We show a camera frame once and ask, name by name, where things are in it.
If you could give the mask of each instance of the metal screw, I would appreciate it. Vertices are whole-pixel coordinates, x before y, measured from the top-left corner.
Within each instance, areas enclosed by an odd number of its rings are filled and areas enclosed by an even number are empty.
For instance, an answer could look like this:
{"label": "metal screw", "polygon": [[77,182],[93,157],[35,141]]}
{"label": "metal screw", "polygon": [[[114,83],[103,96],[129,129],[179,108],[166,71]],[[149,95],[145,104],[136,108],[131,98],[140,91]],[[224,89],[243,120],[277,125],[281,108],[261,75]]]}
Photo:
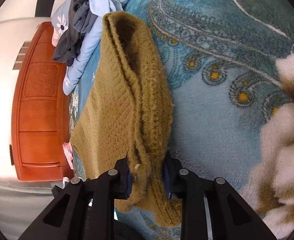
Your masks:
{"label": "metal screw", "polygon": [[225,179],[224,178],[216,178],[216,182],[218,183],[218,184],[220,184],[220,185],[223,185],[226,181],[225,181]]}
{"label": "metal screw", "polygon": [[73,177],[70,182],[72,185],[77,185],[80,182],[80,178]]}
{"label": "metal screw", "polygon": [[189,173],[189,171],[188,171],[187,169],[181,169],[181,170],[179,171],[179,173],[180,173],[181,175],[187,175],[187,174]]}
{"label": "metal screw", "polygon": [[118,173],[118,171],[115,170],[115,169],[111,169],[111,170],[108,171],[108,174],[109,174],[110,176],[115,176],[115,175],[117,175],[117,173]]}

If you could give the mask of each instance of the wooden headboard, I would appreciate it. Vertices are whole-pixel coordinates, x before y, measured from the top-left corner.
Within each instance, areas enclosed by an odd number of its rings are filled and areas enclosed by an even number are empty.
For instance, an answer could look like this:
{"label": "wooden headboard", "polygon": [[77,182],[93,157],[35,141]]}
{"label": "wooden headboard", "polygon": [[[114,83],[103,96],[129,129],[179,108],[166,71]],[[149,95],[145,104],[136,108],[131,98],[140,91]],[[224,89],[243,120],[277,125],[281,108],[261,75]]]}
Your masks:
{"label": "wooden headboard", "polygon": [[20,69],[12,108],[12,152],[23,181],[73,177],[64,155],[69,141],[69,101],[63,93],[66,64],[52,60],[51,22],[42,23]]}

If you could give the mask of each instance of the white flower print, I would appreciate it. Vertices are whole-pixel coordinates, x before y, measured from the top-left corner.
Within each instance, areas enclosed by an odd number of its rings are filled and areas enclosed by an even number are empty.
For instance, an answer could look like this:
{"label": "white flower print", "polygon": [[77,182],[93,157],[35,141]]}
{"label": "white flower print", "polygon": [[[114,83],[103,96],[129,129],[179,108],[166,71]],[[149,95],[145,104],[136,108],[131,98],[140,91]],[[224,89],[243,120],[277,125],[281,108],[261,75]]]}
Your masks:
{"label": "white flower print", "polygon": [[66,30],[68,30],[68,22],[66,21],[64,14],[61,17],[58,16],[57,19],[57,27],[59,28],[58,33],[62,35]]}
{"label": "white flower print", "polygon": [[70,85],[70,81],[67,78],[67,74],[65,75],[64,82],[65,82],[65,84],[66,84],[67,87]]}
{"label": "white flower print", "polygon": [[95,80],[95,72],[93,73],[93,79],[92,79],[92,82],[94,82]]}

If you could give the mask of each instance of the mustard knit sweater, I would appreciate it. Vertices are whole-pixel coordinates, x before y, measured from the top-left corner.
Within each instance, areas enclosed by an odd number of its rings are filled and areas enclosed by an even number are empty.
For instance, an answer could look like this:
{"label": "mustard knit sweater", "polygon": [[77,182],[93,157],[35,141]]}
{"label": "mustard knit sweater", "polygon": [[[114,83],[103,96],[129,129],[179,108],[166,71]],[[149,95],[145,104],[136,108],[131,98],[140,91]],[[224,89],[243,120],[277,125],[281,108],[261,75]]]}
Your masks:
{"label": "mustard knit sweater", "polygon": [[97,178],[128,154],[134,178],[128,200],[153,212],[160,226],[181,222],[181,202],[166,197],[162,162],[172,122],[170,90],[147,25],[119,11],[103,17],[100,62],[87,103],[71,135],[87,178]]}

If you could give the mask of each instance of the pink cloth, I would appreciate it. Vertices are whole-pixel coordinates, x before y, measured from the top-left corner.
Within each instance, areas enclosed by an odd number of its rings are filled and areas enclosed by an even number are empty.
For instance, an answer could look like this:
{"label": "pink cloth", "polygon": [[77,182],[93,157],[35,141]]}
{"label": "pink cloth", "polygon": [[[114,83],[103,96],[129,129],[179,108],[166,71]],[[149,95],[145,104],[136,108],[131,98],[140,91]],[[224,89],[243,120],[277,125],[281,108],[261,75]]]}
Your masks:
{"label": "pink cloth", "polygon": [[64,149],[64,153],[65,156],[67,158],[68,164],[70,166],[70,168],[73,170],[74,169],[74,165],[72,164],[72,147],[71,147],[71,143],[63,143],[63,149]]}

